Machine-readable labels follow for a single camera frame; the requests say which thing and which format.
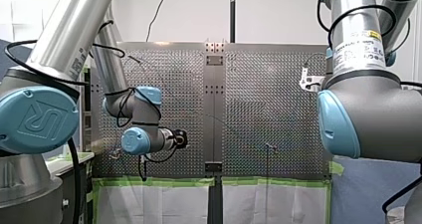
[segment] perforated metal panel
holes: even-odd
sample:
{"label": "perforated metal panel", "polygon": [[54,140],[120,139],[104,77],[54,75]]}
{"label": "perforated metal panel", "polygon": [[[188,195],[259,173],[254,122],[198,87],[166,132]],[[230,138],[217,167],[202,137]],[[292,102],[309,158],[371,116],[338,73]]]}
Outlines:
{"label": "perforated metal panel", "polygon": [[[303,63],[312,53],[324,52],[324,46],[228,44],[218,54],[206,51],[204,44],[120,47],[142,61],[140,66],[123,59],[129,85],[161,88],[161,124],[188,131],[189,147],[165,163],[148,163],[149,176],[203,177],[205,161],[222,161],[226,176],[327,178],[328,156],[317,131],[317,96],[299,86]],[[207,59],[213,59],[209,56],[223,57],[224,62],[207,65]],[[324,60],[315,57],[310,75],[323,74]],[[123,129],[101,112],[104,94],[98,78],[92,78],[94,175],[137,175],[137,157],[111,158]],[[267,145],[277,150],[268,152]]]}
{"label": "perforated metal panel", "polygon": [[[224,175],[320,179],[328,174],[317,95],[299,86],[306,59],[323,51],[322,46],[226,47]],[[324,74],[323,57],[310,66],[310,74]],[[276,150],[268,152],[268,145]]]}
{"label": "perforated metal panel", "polygon": [[[127,56],[133,56],[142,64],[123,58],[128,85],[154,86],[163,91],[160,125],[187,130],[189,147],[177,150],[164,163],[148,163],[147,175],[156,177],[198,177],[204,176],[203,159],[203,66],[204,45],[159,46],[156,44],[120,44],[126,48]],[[96,112],[101,110],[104,98],[99,86]],[[100,143],[95,164],[95,176],[137,175],[137,156],[122,154],[113,159],[119,148],[120,137],[125,128],[117,128],[115,118],[102,112],[99,116]],[[162,159],[169,154],[162,151],[152,155]]]}

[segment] metal bracket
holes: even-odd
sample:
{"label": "metal bracket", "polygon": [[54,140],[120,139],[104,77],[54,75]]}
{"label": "metal bracket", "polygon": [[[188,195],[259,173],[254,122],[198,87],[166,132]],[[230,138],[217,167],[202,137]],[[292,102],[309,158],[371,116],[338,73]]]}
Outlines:
{"label": "metal bracket", "polygon": [[308,76],[308,68],[303,67],[299,85],[304,91],[318,93],[322,86],[323,79],[325,79],[323,76]]}
{"label": "metal bracket", "polygon": [[206,172],[221,172],[223,170],[223,164],[221,162],[205,162]]}

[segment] green tape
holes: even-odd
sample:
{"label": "green tape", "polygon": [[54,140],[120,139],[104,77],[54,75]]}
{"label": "green tape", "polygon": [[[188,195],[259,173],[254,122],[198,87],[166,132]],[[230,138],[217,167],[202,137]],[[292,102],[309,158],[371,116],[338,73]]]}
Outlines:
{"label": "green tape", "polygon": [[241,185],[258,185],[271,184],[279,186],[301,186],[325,188],[329,185],[328,180],[323,181],[306,181],[289,178],[265,178],[265,177],[223,177],[223,185],[226,186],[241,186]]}
{"label": "green tape", "polygon": [[94,212],[94,224],[97,224],[97,213],[98,213],[98,207],[99,207],[99,192],[100,192],[100,186],[96,185],[96,183],[93,181],[94,189],[93,189],[93,212]]}
{"label": "green tape", "polygon": [[87,193],[87,202],[91,202],[93,199],[94,199],[93,193],[92,192]]}
{"label": "green tape", "polygon": [[344,173],[344,167],[338,162],[331,161],[329,163],[329,173],[342,176],[342,174]]}
{"label": "green tape", "polygon": [[328,182],[328,186],[326,188],[326,207],[325,207],[325,223],[331,223],[331,191],[332,191],[332,182]]}
{"label": "green tape", "polygon": [[158,187],[201,187],[213,186],[213,178],[155,178],[149,177],[142,181],[140,177],[125,176],[120,178],[96,178],[93,179],[95,186],[158,186]]}

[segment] metal pegboard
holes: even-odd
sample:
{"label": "metal pegboard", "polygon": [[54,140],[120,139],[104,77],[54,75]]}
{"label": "metal pegboard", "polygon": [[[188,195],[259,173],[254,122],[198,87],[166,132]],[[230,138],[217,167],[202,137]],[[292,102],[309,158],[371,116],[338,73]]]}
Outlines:
{"label": "metal pegboard", "polygon": [[[177,150],[164,163],[148,163],[148,175],[155,177],[202,177],[204,176],[204,44],[146,44],[121,43],[126,51],[122,59],[128,85],[154,86],[162,89],[162,120],[160,125],[187,130],[189,146]],[[127,56],[140,60],[140,65]],[[104,98],[99,83],[93,84],[93,115],[99,125],[93,125],[96,143],[95,176],[137,175],[137,156],[122,154],[113,159],[113,151],[119,148],[120,137],[125,128],[117,128],[115,118],[102,112]],[[168,151],[152,155],[162,159]]]}
{"label": "metal pegboard", "polygon": [[[324,46],[226,46],[223,175],[327,178],[317,95],[299,86],[306,59],[324,51]],[[323,57],[310,61],[310,75],[324,71]],[[268,152],[268,145],[276,150]]]}

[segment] label sticker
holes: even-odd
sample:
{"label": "label sticker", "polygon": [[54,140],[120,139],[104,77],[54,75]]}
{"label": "label sticker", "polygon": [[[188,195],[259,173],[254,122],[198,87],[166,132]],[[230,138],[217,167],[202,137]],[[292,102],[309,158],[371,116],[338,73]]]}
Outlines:
{"label": "label sticker", "polygon": [[351,40],[334,49],[334,71],[347,68],[385,67],[381,35],[374,31],[363,31],[351,35]]}

